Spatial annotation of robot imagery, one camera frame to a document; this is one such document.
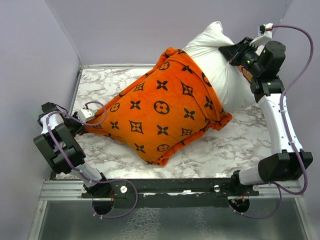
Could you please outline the orange patterned fleece pillowcase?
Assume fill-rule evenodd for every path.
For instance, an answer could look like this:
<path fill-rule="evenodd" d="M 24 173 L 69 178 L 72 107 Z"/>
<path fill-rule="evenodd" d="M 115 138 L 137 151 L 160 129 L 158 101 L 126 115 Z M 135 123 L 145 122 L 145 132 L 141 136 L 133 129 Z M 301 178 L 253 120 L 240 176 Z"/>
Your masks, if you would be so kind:
<path fill-rule="evenodd" d="M 152 70 L 96 112 L 85 132 L 125 143 L 145 162 L 165 166 L 178 150 L 231 120 L 191 57 L 168 48 Z"/>

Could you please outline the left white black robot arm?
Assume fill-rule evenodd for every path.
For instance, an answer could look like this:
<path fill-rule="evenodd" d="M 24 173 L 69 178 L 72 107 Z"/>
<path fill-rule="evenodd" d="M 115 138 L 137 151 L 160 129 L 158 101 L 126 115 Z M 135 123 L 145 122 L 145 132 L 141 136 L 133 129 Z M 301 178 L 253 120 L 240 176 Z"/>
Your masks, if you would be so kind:
<path fill-rule="evenodd" d="M 106 197 L 112 191 L 110 183 L 102 172 L 85 162 L 86 154 L 75 139 L 95 112 L 88 104 L 73 115 L 52 102 L 43 104 L 41 109 L 37 122 L 42 132 L 33 142 L 48 165 L 56 174 L 70 174 L 82 180 L 84 190 L 92 197 Z"/>

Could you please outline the white pillow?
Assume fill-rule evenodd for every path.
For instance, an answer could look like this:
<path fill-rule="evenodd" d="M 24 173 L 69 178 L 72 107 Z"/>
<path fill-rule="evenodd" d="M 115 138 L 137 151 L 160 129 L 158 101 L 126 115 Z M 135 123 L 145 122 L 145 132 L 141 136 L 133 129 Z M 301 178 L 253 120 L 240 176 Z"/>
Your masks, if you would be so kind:
<path fill-rule="evenodd" d="M 220 47 L 232 46 L 224 35 L 220 21 L 214 21 L 191 40 L 183 50 L 207 77 L 223 109 L 234 113 L 256 103 L 249 81 L 236 66 L 230 65 L 220 53 Z"/>

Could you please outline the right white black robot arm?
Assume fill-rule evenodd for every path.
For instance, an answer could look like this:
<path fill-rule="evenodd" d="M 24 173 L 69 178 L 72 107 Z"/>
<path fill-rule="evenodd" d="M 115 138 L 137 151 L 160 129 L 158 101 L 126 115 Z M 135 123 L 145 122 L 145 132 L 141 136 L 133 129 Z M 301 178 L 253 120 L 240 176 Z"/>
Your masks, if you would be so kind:
<path fill-rule="evenodd" d="M 286 55 L 286 47 L 271 40 L 260 54 L 251 44 L 251 38 L 219 47 L 220 53 L 232 66 L 242 66 L 252 75 L 251 92 L 260 106 L 267 123 L 271 142 L 271 156 L 259 161 L 257 166 L 236 171 L 229 189 L 240 196 L 248 185 L 298 180 L 313 162 L 311 152 L 304 151 L 295 135 L 286 104 L 285 87 L 278 72 Z"/>

